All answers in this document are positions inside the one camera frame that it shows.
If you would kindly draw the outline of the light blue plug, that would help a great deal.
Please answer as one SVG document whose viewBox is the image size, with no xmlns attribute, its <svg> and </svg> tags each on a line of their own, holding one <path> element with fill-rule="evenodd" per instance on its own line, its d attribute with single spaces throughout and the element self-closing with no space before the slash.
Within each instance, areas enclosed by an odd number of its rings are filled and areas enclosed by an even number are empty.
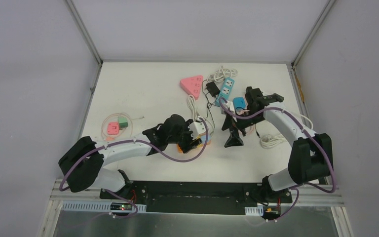
<svg viewBox="0 0 379 237">
<path fill-rule="evenodd" d="M 211 135 L 203 134 L 200 136 L 201 144 L 204 146 L 205 144 L 209 145 L 211 142 Z"/>
</svg>

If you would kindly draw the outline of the black power adapter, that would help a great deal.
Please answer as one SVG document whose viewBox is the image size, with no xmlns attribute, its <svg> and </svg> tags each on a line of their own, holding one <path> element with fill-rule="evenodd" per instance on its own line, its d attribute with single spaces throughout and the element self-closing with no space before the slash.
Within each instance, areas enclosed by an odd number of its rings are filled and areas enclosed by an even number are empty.
<svg viewBox="0 0 379 237">
<path fill-rule="evenodd" d="M 212 97 L 217 97 L 220 94 L 220 89 L 213 81 L 206 84 L 206 89 Z"/>
</svg>

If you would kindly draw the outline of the pink triangular power strip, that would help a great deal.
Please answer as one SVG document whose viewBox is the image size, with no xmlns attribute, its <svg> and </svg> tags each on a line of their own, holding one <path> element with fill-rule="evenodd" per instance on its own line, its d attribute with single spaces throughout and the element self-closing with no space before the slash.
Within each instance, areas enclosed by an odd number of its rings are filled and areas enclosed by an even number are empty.
<svg viewBox="0 0 379 237">
<path fill-rule="evenodd" d="M 203 80 L 202 75 L 184 78 L 180 80 L 180 87 L 187 95 L 192 95 L 197 100 L 202 91 Z"/>
</svg>

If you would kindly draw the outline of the teal power strip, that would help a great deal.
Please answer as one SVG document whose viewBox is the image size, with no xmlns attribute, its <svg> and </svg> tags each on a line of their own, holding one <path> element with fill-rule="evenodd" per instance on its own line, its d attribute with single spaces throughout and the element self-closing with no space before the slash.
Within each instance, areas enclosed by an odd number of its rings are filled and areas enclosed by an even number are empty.
<svg viewBox="0 0 379 237">
<path fill-rule="evenodd" d="M 233 86 L 234 86 L 234 79 L 228 77 L 228 78 L 225 78 L 224 80 L 224 84 L 222 85 L 222 88 L 219 92 L 219 95 L 216 96 L 216 100 L 215 100 L 215 105 L 216 106 L 219 106 L 220 105 L 220 102 L 219 102 L 219 99 L 221 97 L 225 98 L 226 100 L 229 99 L 229 95 L 233 89 Z"/>
</svg>

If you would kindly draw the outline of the green plug adapter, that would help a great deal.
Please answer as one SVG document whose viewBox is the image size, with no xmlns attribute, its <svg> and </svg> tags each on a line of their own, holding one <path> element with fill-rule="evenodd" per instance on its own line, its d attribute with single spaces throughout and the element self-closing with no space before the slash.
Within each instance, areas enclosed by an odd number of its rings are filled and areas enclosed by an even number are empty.
<svg viewBox="0 0 379 237">
<path fill-rule="evenodd" d="M 117 122 L 120 130 L 124 130 L 129 126 L 128 119 L 126 117 L 118 117 Z"/>
</svg>

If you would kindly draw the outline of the pink plug adapter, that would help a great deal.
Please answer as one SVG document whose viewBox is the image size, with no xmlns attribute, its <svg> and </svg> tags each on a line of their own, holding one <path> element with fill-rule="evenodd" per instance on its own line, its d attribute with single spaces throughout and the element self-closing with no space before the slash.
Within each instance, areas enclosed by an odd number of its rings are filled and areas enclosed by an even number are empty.
<svg viewBox="0 0 379 237">
<path fill-rule="evenodd" d="M 107 125 L 108 136 L 118 136 L 120 133 L 120 126 L 117 121 L 109 122 Z"/>
</svg>

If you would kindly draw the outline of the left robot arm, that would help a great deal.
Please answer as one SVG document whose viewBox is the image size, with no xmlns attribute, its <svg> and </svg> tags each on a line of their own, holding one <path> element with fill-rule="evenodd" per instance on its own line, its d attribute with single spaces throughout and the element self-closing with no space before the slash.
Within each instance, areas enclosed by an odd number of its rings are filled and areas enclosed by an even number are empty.
<svg viewBox="0 0 379 237">
<path fill-rule="evenodd" d="M 191 162 L 202 154 L 199 152 L 189 159 L 174 158 L 165 153 L 170 144 L 177 145 L 187 153 L 199 145 L 204 149 L 208 143 L 202 134 L 208 135 L 206 120 L 202 117 L 185 120 L 173 114 L 163 123 L 146 129 L 134 137 L 111 142 L 96 142 L 90 136 L 81 137 L 59 159 L 58 165 L 64 175 L 60 191 L 82 192 L 90 187 L 109 190 L 118 199 L 130 196 L 131 187 L 120 171 L 105 167 L 128 158 L 147 157 L 160 154 L 174 162 Z"/>
</svg>

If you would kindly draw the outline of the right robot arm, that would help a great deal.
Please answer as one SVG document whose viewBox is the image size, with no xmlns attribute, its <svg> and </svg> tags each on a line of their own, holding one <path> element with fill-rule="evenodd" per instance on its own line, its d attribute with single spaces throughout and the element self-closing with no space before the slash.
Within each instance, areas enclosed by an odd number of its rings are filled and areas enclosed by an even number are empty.
<svg viewBox="0 0 379 237">
<path fill-rule="evenodd" d="M 219 97 L 217 101 L 226 114 L 223 130 L 229 130 L 230 137 L 226 147 L 241 146 L 239 132 L 261 121 L 270 122 L 291 146 L 288 165 L 281 171 L 263 178 L 259 189 L 260 197 L 266 202 L 273 202 L 280 193 L 307 184 L 314 187 L 313 180 L 330 176 L 332 188 L 322 188 L 326 193 L 333 193 L 337 187 L 333 168 L 332 140 L 326 133 L 317 133 L 302 124 L 284 105 L 284 97 L 279 94 L 263 95 L 260 89 L 248 87 L 245 98 L 247 111 L 238 114 L 229 101 Z"/>
</svg>

